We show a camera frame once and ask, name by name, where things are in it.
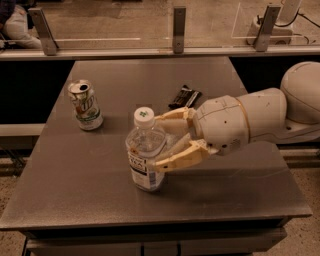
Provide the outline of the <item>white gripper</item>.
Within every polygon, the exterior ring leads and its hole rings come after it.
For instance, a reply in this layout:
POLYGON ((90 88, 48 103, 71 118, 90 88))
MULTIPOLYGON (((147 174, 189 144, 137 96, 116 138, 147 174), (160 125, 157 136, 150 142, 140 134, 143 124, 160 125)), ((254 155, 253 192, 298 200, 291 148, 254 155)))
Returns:
POLYGON ((197 110, 181 107, 155 117, 156 122, 171 134, 186 134, 194 125, 200 140, 191 140, 189 147, 163 160, 152 169, 170 172, 194 166, 209 156, 227 155, 249 143, 249 128, 243 106, 231 96, 205 101, 197 110))

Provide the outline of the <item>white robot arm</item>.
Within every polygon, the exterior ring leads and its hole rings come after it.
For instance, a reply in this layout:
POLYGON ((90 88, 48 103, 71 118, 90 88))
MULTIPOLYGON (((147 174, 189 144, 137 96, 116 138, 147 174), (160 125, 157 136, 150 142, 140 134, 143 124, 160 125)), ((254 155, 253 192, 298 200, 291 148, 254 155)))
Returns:
POLYGON ((194 166, 258 141, 292 144, 320 137, 320 63, 289 68, 278 88, 209 99, 156 117, 178 142, 148 162, 157 172, 194 166))

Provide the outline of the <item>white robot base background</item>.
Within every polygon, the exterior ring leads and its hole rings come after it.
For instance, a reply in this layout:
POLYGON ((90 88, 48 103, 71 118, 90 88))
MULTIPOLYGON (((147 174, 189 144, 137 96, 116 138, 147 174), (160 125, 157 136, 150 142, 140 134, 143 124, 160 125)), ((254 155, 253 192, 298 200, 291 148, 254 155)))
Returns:
MULTIPOLYGON (((286 44, 291 42, 293 36, 293 23, 297 18, 302 0, 284 0, 284 4, 279 12, 274 24, 270 43, 273 45, 286 44)), ((258 35, 263 18, 257 15, 253 18, 247 34, 247 44, 252 45, 258 35)))

